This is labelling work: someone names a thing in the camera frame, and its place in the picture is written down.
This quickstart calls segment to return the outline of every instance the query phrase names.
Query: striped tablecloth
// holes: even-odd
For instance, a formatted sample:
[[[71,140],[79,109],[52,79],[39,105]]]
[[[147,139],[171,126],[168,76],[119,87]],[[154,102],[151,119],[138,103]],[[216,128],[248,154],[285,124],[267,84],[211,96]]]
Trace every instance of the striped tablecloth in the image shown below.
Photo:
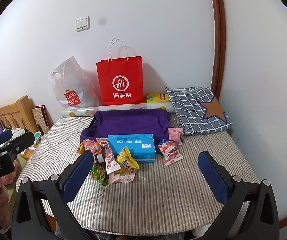
[[[76,149],[83,128],[92,117],[60,118],[38,145],[17,184],[48,179],[77,159]],[[176,115],[171,125],[178,127]],[[253,170],[226,131],[184,136],[179,147],[183,160],[164,166],[163,157],[155,163],[140,164],[133,182],[101,186],[88,176],[74,201],[68,203],[83,228],[120,235],[166,235],[208,225],[219,214],[217,203],[197,160],[204,150],[232,175],[258,182]],[[45,212],[53,216],[47,201]]]

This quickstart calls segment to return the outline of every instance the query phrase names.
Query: silver screw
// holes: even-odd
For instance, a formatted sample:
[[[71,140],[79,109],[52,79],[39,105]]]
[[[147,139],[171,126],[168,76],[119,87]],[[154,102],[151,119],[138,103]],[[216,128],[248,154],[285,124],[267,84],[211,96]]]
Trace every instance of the silver screw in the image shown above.
[[[266,185],[266,186],[269,186],[269,185],[270,185],[270,181],[267,180],[267,179],[264,179],[264,180],[263,180],[263,183],[264,183],[264,185]]]
[[[59,178],[58,174],[52,174],[51,177],[50,177],[50,179],[53,180],[53,181],[57,180],[58,178]]]
[[[233,180],[236,181],[236,182],[240,182],[241,181],[241,177],[236,175],[236,176],[233,176]]]
[[[25,183],[27,183],[28,182],[28,178],[27,177],[25,177],[25,178],[23,178],[22,180],[21,180],[21,183],[23,183],[23,184],[25,184]]]

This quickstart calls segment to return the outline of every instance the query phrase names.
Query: purple towel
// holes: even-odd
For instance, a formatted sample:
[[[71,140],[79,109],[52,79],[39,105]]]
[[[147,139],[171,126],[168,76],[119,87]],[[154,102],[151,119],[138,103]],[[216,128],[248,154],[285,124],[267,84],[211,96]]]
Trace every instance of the purple towel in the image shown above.
[[[130,109],[98,111],[91,128],[81,132],[84,139],[107,138],[108,135],[152,133],[155,143],[160,138],[169,138],[169,113],[163,109]]]

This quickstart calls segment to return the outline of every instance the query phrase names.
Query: wooden headboard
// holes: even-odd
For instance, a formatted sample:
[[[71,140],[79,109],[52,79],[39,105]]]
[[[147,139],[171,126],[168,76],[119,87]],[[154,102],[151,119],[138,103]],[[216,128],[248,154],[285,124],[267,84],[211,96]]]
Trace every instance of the wooden headboard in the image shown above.
[[[0,124],[3,128],[26,128],[35,133],[38,131],[31,111],[31,102],[28,96],[23,96],[14,104],[0,108]]]

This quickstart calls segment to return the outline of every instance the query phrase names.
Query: yellow wet wipes package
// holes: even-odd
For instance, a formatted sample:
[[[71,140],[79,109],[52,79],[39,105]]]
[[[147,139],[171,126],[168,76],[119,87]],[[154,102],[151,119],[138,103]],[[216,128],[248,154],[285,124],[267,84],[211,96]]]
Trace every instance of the yellow wet wipes package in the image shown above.
[[[169,103],[168,94],[150,93],[146,95],[146,103]]]
[[[114,172],[114,174],[135,171],[139,169],[138,163],[131,157],[128,147],[124,147],[118,154],[116,161],[119,163],[121,169]]]

